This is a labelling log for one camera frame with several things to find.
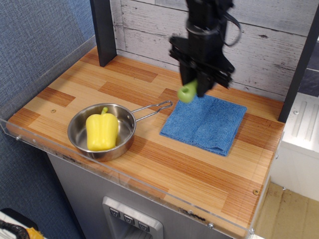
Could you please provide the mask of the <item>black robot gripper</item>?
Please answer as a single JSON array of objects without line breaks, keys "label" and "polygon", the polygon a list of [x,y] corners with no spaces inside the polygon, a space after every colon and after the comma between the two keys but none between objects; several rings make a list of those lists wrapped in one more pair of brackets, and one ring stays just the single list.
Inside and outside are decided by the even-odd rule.
[{"label": "black robot gripper", "polygon": [[182,85],[197,78],[197,96],[203,97],[215,84],[229,88],[234,66],[224,56],[227,25],[220,24],[207,35],[189,32],[188,38],[172,36],[170,56],[179,62]]}]

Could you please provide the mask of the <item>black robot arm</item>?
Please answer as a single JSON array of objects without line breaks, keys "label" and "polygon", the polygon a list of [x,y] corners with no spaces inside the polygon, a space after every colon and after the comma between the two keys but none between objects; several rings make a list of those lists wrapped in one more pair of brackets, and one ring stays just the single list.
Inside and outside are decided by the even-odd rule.
[{"label": "black robot arm", "polygon": [[187,38],[172,36],[170,56],[179,62],[182,84],[197,81],[203,97],[215,84],[225,88],[232,81],[234,66],[224,56],[228,10],[231,0],[188,0]]}]

